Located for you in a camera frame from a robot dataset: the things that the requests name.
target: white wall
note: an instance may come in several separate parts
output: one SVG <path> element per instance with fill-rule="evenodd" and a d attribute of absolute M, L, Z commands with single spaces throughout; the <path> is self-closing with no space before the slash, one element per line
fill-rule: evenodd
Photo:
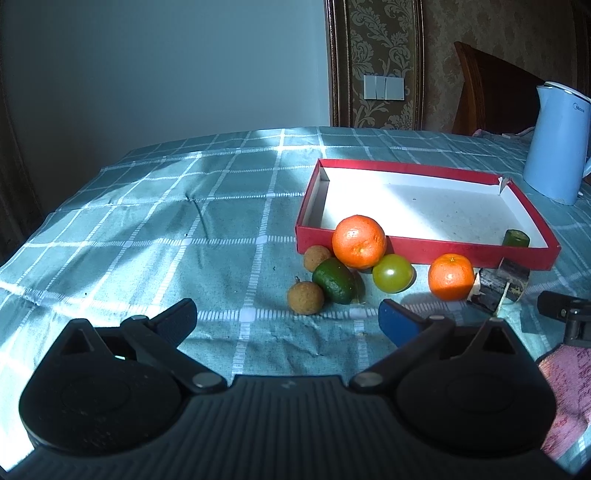
<path fill-rule="evenodd" d="M 1 15 L 46 212 L 132 148 L 330 121 L 323 0 L 4 0 Z"/>

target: pink towel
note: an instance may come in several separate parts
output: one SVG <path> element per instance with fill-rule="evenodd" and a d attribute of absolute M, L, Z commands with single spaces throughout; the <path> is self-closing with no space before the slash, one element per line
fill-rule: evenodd
<path fill-rule="evenodd" d="M 556 397 L 556 418 L 542 450 L 557 460 L 591 423 L 591 348 L 561 345 L 540 370 Z"/>

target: black device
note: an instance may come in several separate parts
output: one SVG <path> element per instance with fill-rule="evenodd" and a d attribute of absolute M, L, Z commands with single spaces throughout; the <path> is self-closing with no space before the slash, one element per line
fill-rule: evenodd
<path fill-rule="evenodd" d="M 7 480 L 570 477 L 540 451 L 554 396 L 504 320 L 456 327 L 391 306 L 421 332 L 347 386 L 228 387 L 177 349 L 196 324 L 190 299 L 120 327 L 72 320 L 22 393 L 35 448 Z"/>
<path fill-rule="evenodd" d="M 538 296 L 538 312 L 565 323 L 565 345 L 591 348 L 591 301 L 544 290 Z"/>

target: wall switch panel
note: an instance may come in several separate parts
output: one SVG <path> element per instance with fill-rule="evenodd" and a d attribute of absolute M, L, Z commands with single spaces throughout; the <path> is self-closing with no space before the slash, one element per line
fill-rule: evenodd
<path fill-rule="evenodd" d="M 363 98 L 366 100 L 404 100 L 404 79 L 364 75 Z"/>
<path fill-rule="evenodd" d="M 377 76 L 375 78 L 375 97 L 376 100 L 386 99 L 386 77 Z"/>
<path fill-rule="evenodd" d="M 366 100 L 375 100 L 375 75 L 363 76 L 363 98 Z"/>
<path fill-rule="evenodd" d="M 386 78 L 386 100 L 404 100 L 404 79 L 401 77 Z"/>

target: kettle lid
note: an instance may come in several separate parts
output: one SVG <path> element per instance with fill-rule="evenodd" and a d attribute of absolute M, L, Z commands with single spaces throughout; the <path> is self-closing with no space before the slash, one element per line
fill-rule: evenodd
<path fill-rule="evenodd" d="M 577 97 L 579 97 L 581 100 L 585 100 L 587 103 L 591 103 L 591 98 L 589 98 L 586 95 L 583 95 L 581 92 L 578 92 L 577 90 L 575 90 L 574 88 L 571 87 L 567 87 L 566 85 L 562 85 L 561 83 L 556 83 L 556 82 L 545 82 L 544 83 L 545 86 L 548 87 L 556 87 L 559 88 L 561 90 L 564 90 L 567 93 L 572 93 L 573 95 L 576 95 Z"/>

